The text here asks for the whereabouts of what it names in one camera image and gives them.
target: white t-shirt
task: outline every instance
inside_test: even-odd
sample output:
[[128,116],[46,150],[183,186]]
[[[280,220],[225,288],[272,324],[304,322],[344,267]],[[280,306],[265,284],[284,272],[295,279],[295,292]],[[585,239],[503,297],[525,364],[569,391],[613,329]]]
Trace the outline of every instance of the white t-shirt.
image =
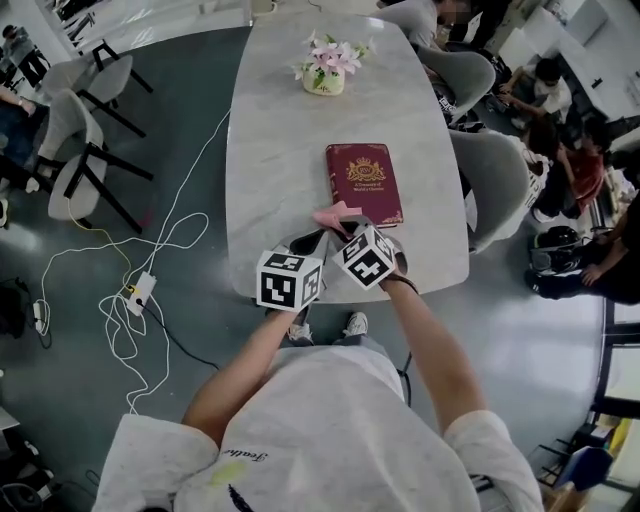
[[527,200],[513,215],[513,217],[511,217],[511,220],[502,226],[496,235],[496,240],[505,240],[516,234],[520,224],[522,224],[522,219],[525,218],[547,184],[547,176],[549,175],[549,167],[551,165],[546,156],[539,155],[531,151],[518,137],[513,135],[505,135],[505,137],[507,137],[513,145],[518,148],[518,151],[520,151],[522,158],[524,158],[524,161],[527,162],[527,164],[542,164],[542,174],[538,176],[529,170],[529,193],[527,194]]
[[469,475],[491,478],[513,510],[543,510],[529,465],[493,413],[467,414],[441,438],[406,406],[381,354],[290,348],[220,447],[190,427],[124,416],[93,510],[479,511]]
[[549,87],[542,80],[536,78],[536,66],[524,66],[522,68],[524,72],[535,79],[534,94],[536,98],[546,97],[547,99],[541,105],[541,107],[549,114],[560,113],[560,118],[563,123],[567,121],[567,114],[571,108],[573,98],[571,96],[571,89],[567,85],[564,78],[560,77],[558,83],[554,87]]
[[398,25],[412,43],[427,48],[434,44],[438,10],[433,0],[404,0],[380,9],[372,17]]

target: white cube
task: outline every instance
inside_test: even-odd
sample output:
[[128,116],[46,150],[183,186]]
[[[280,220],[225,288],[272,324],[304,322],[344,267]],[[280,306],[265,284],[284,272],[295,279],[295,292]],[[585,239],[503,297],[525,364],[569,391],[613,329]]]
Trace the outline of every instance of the white cube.
[[299,312],[322,290],[324,261],[264,251],[256,271],[256,302],[260,306]]
[[393,245],[375,226],[368,226],[334,257],[351,279],[369,290],[396,267]]

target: seated person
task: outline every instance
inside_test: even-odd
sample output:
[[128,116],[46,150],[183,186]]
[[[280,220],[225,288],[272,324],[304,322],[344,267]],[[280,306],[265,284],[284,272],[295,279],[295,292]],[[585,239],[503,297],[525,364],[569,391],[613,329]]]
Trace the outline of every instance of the seated person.
[[571,151],[560,146],[558,163],[549,174],[547,186],[532,210],[538,222],[549,222],[564,214],[577,219],[598,196],[604,180],[604,154],[611,140],[604,122],[588,119],[582,148]]
[[571,90],[560,76],[558,63],[542,59],[537,65],[519,67],[506,84],[500,86],[500,100],[520,114],[512,120],[523,130],[531,117],[550,114],[557,123],[564,124],[571,107]]
[[499,240],[510,238],[518,231],[522,220],[545,187],[551,161],[560,144],[558,130],[548,117],[531,121],[522,139],[512,135],[508,135],[507,138],[521,152],[529,168],[529,193],[519,212],[500,230],[497,235]]
[[598,295],[619,304],[640,302],[640,196],[636,196],[615,229],[575,250],[582,274],[540,276],[525,274],[527,286],[545,299]]
[[404,0],[372,15],[398,25],[414,44],[432,47],[438,21],[453,23],[457,12],[469,10],[469,0]]

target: pink object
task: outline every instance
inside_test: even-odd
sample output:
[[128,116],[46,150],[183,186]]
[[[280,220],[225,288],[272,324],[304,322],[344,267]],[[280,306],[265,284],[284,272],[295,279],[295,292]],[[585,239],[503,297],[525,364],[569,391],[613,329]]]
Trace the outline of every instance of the pink object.
[[351,215],[362,215],[362,208],[349,208],[347,206],[347,203],[345,203],[344,201],[339,201],[329,208],[325,208],[324,210],[315,212],[313,214],[313,220],[315,220],[322,227],[333,228],[343,235],[349,237],[351,235],[344,230],[344,228],[340,224],[340,219],[342,217],[349,217]]

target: flower vase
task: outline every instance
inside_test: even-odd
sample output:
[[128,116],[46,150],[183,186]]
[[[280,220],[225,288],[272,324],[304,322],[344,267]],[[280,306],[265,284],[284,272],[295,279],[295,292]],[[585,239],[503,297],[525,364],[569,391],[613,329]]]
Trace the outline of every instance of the flower vase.
[[344,91],[344,73],[329,73],[322,70],[305,71],[302,76],[304,90],[320,96],[338,96]]

